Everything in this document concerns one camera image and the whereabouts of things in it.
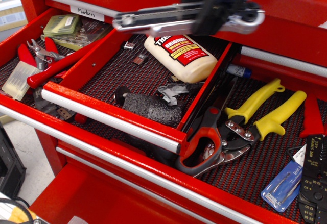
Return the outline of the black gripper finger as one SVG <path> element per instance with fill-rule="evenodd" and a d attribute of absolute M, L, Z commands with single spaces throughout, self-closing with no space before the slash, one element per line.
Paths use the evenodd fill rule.
<path fill-rule="evenodd" d="M 199 13 L 199 2 L 180 3 L 180 28 L 191 29 Z"/>
<path fill-rule="evenodd" d="M 196 36 L 214 35 L 229 17 L 228 5 L 217 1 L 203 2 L 203 6 L 192 23 L 191 32 Z"/>

